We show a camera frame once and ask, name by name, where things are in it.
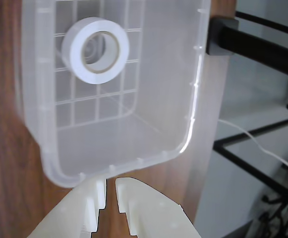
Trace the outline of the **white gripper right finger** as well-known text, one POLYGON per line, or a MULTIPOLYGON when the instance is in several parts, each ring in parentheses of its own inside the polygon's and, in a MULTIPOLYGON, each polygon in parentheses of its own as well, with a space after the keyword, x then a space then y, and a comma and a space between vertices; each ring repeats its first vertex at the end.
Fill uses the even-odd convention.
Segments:
POLYGON ((118 210, 125 213, 130 235, 138 238, 199 238, 183 208, 134 178, 115 180, 118 210))

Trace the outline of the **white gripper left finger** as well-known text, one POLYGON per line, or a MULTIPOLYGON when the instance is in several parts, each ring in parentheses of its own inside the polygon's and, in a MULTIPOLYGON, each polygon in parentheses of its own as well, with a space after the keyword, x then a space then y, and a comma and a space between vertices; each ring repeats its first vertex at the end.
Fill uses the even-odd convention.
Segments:
POLYGON ((105 179, 85 180, 70 191, 38 224, 30 238, 90 238, 106 207, 105 179))

